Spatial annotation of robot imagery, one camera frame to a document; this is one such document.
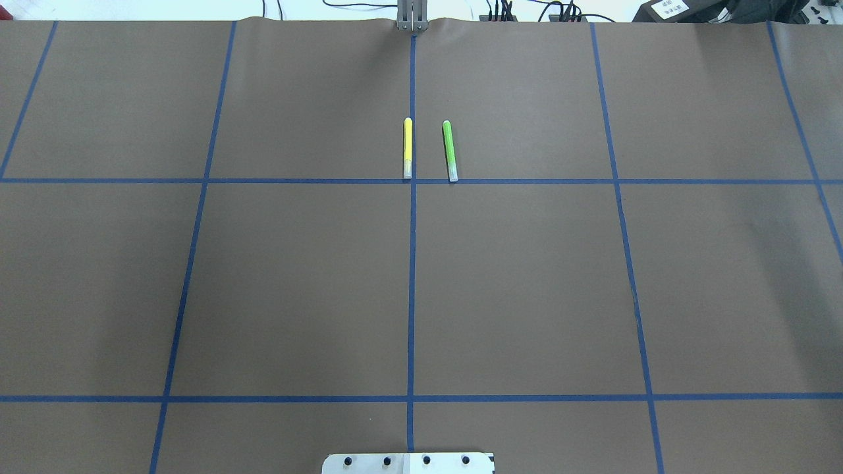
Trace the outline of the yellow highlighter pen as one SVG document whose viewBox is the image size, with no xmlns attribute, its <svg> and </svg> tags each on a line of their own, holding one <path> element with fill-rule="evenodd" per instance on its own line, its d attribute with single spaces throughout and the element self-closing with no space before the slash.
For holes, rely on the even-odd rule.
<svg viewBox="0 0 843 474">
<path fill-rule="evenodd" d="M 404 180 L 410 180 L 413 177 L 413 141 L 413 119 L 412 117 L 406 117 L 402 126 L 402 177 Z"/>
</svg>

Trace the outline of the brown paper table cover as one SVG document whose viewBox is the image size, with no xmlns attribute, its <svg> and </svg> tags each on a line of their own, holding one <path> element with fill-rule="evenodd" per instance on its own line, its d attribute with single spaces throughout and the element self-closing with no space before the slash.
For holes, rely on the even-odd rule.
<svg viewBox="0 0 843 474">
<path fill-rule="evenodd" d="M 418 37 L 416 179 L 841 179 L 841 27 Z M 403 179 L 392 21 L 2 23 L 3 178 Z M 406 447 L 409 185 L 2 183 L 3 473 Z M 418 185 L 415 445 L 840 473 L 841 186 Z"/>
</svg>

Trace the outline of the aluminium frame post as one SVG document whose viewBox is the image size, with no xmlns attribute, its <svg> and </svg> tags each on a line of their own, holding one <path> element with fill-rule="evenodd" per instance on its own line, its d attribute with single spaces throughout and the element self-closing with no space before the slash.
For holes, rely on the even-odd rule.
<svg viewBox="0 0 843 474">
<path fill-rule="evenodd" d="M 396 1 L 397 30 L 413 32 L 414 34 L 426 31 L 429 26 L 427 4 L 427 0 Z"/>
</svg>

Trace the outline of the blue tape line crosswise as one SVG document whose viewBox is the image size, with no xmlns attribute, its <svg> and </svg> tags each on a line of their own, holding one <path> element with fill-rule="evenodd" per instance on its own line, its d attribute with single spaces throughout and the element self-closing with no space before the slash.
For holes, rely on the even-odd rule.
<svg viewBox="0 0 843 474">
<path fill-rule="evenodd" d="M 3 178 L 4 184 L 244 184 L 244 185 L 450 185 L 447 179 L 304 178 Z M 830 185 L 841 179 L 458 179 L 456 185 Z"/>
</svg>

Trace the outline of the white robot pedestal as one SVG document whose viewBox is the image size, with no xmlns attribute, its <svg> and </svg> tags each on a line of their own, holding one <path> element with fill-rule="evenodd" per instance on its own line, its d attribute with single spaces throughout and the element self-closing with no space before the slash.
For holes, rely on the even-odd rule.
<svg viewBox="0 0 843 474">
<path fill-rule="evenodd" d="M 335 454 L 322 473 L 495 473 L 493 454 L 478 451 Z"/>
</svg>

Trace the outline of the green highlighter pen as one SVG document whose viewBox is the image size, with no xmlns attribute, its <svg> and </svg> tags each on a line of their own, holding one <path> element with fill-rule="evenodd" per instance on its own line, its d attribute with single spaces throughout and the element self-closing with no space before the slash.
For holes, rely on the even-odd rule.
<svg viewBox="0 0 843 474">
<path fill-rule="evenodd" d="M 450 120 L 444 120 L 442 125 L 443 144 L 445 145 L 445 160 L 449 182 L 457 182 L 458 166 L 456 162 L 456 147 L 454 142 L 454 127 Z"/>
</svg>

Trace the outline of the blue tape line lengthwise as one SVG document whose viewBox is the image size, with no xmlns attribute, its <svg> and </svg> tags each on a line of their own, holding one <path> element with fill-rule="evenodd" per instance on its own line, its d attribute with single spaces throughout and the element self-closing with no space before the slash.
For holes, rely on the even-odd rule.
<svg viewBox="0 0 843 474">
<path fill-rule="evenodd" d="M 410 189 L 409 241 L 408 241 L 408 337 L 406 370 L 406 447 L 410 453 L 415 445 L 415 402 L 416 402 L 416 245 L 418 244 L 418 179 L 416 179 L 416 57 L 418 37 L 410 36 L 409 50 L 409 119 L 410 124 Z"/>
</svg>

